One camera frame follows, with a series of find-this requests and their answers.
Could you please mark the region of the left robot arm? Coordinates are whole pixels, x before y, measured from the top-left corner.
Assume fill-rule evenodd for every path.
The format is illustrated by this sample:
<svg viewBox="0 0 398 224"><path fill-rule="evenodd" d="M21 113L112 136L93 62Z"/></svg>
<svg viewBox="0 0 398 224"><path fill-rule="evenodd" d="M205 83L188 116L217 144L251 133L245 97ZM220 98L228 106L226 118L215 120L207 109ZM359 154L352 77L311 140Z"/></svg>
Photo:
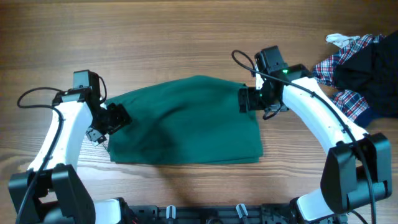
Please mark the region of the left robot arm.
<svg viewBox="0 0 398 224"><path fill-rule="evenodd" d="M122 105L103 100L93 87L57 90L44 143L25 172L11 176L8 190L16 223L134 223L121 197L93 201L76 167L85 137L99 143L131 122Z"/></svg>

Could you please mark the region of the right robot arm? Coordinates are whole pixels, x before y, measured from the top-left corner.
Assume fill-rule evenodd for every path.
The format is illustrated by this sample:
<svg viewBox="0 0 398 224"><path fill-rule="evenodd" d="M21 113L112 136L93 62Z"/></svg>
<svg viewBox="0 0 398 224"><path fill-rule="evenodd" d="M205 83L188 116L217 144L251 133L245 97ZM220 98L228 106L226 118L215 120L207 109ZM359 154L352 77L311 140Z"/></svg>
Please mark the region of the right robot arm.
<svg viewBox="0 0 398 224"><path fill-rule="evenodd" d="M263 83L238 93L240 110L269 111L278 101L302 119L326 154L320 188L294 198L281 212L269 205L267 214L287 223L342 222L369 205L376 223L376 202L392 194L391 145L385 135L369 134L348 119L301 64L248 70Z"/></svg>

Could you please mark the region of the green cloth garment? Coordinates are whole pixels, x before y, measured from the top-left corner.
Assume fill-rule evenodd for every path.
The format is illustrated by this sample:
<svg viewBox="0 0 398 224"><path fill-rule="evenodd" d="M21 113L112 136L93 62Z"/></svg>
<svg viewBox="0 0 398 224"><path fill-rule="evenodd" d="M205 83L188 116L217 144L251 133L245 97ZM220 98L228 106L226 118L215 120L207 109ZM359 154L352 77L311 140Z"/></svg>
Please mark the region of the green cloth garment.
<svg viewBox="0 0 398 224"><path fill-rule="evenodd" d="M247 87L197 75L116 96L131 123L110 135L110 159L123 164L244 164L263 155L256 113L239 110Z"/></svg>

